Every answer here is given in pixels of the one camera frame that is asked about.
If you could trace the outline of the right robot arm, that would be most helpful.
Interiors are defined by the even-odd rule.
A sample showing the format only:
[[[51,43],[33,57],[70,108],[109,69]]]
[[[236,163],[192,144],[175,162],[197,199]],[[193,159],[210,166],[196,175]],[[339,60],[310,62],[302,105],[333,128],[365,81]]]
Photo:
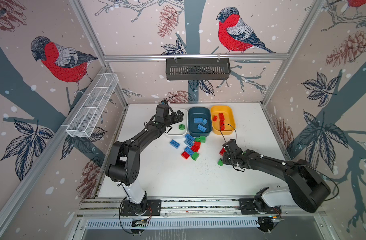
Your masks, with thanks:
[[[262,198],[267,206],[297,205],[308,213],[314,213],[331,194],[330,187],[307,161],[282,161],[261,155],[253,150],[243,151],[235,139],[230,139],[223,144],[223,149],[225,150],[223,153],[225,165],[232,166],[240,172],[260,171],[286,182],[285,190],[291,196],[291,200],[280,202],[276,199],[270,204],[265,198]]]

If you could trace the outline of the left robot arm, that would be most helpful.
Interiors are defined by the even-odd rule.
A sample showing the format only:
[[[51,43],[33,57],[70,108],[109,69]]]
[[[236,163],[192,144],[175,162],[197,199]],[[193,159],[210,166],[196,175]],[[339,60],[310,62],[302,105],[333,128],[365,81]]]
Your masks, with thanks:
[[[140,154],[166,130],[171,130],[172,125],[183,120],[184,113],[181,110],[174,111],[168,101],[163,100],[157,105],[155,114],[145,123],[142,131],[124,142],[115,142],[111,147],[105,175],[123,186],[126,193],[124,202],[139,215],[147,210],[147,193],[137,181]]]

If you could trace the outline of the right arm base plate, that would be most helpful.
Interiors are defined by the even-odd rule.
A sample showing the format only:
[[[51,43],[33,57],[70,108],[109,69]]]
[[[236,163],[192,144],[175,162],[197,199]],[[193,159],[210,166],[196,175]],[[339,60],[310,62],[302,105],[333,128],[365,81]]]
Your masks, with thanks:
[[[243,215],[281,215],[281,208],[269,207],[261,198],[239,199],[239,208]]]

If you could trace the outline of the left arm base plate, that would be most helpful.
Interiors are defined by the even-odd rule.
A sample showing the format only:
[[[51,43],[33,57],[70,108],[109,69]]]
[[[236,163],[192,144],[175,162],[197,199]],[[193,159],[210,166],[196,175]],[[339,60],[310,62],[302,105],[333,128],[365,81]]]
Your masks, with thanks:
[[[148,200],[147,196],[139,204],[123,200],[119,215],[121,217],[135,216],[159,216],[161,210],[161,200]]]

